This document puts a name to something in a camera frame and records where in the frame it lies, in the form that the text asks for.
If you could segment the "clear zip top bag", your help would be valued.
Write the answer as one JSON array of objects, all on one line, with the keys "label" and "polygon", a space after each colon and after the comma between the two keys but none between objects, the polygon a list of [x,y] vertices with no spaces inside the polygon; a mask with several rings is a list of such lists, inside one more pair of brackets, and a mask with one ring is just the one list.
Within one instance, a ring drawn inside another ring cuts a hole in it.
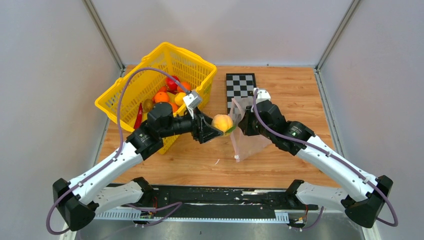
[{"label": "clear zip top bag", "polygon": [[234,126],[229,137],[234,149],[234,159],[237,163],[261,152],[272,143],[269,139],[262,135],[244,135],[242,130],[237,126],[242,118],[246,116],[246,107],[251,106],[252,104],[253,98],[251,96],[232,98],[228,103],[228,116],[231,117]]}]

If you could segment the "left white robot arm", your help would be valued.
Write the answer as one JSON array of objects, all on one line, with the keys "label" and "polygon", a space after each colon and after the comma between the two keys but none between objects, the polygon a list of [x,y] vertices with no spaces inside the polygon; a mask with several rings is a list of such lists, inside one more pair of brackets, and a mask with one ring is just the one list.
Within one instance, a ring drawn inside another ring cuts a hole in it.
[{"label": "left white robot arm", "polygon": [[149,206],[153,201],[152,187],[142,177],[119,187],[107,186],[125,171],[158,152],[164,146],[164,138],[186,133],[191,133],[200,144],[225,134],[211,117],[198,108],[182,116],[174,116],[170,103],[155,104],[147,119],[114,153],[69,181],[60,178],[53,183],[53,208],[59,211],[68,229],[74,232],[87,226],[96,215],[117,206],[129,203]]}]

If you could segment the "yellow plastic basket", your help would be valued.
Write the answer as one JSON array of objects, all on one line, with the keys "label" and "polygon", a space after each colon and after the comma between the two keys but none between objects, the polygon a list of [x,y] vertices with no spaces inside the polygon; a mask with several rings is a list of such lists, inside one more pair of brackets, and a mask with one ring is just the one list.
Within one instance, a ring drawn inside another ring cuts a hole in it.
[{"label": "yellow plastic basket", "polygon": [[[166,78],[177,76],[191,86],[202,98],[198,105],[200,111],[209,102],[211,88],[217,67],[197,54],[171,43],[163,42],[146,55],[130,73],[121,77],[95,101],[96,107],[107,114],[110,120],[132,133],[139,104],[152,99]],[[173,116],[182,116],[186,105],[179,107]],[[164,146],[158,150],[164,154],[179,135],[164,138]]]}]

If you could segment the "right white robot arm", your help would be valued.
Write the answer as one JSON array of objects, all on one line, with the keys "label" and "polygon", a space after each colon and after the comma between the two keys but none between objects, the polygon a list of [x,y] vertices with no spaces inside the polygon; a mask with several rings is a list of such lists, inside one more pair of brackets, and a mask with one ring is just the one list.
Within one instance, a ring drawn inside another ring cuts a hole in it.
[{"label": "right white robot arm", "polygon": [[299,121],[286,120],[270,100],[242,107],[241,112],[238,127],[245,136],[265,137],[278,149],[313,164],[339,184],[334,188],[294,180],[285,195],[290,208],[318,205],[344,212],[365,228],[372,228],[376,221],[398,226],[398,216],[388,200],[393,186],[388,176],[376,177],[350,163],[309,127]]}]

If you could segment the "yellow peach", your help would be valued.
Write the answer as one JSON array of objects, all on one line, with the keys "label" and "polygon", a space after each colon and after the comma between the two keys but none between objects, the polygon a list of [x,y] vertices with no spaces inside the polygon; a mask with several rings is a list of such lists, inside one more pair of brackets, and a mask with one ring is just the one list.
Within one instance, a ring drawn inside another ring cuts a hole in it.
[{"label": "yellow peach", "polygon": [[233,126],[233,120],[226,114],[217,114],[212,119],[212,126],[226,134]]}]

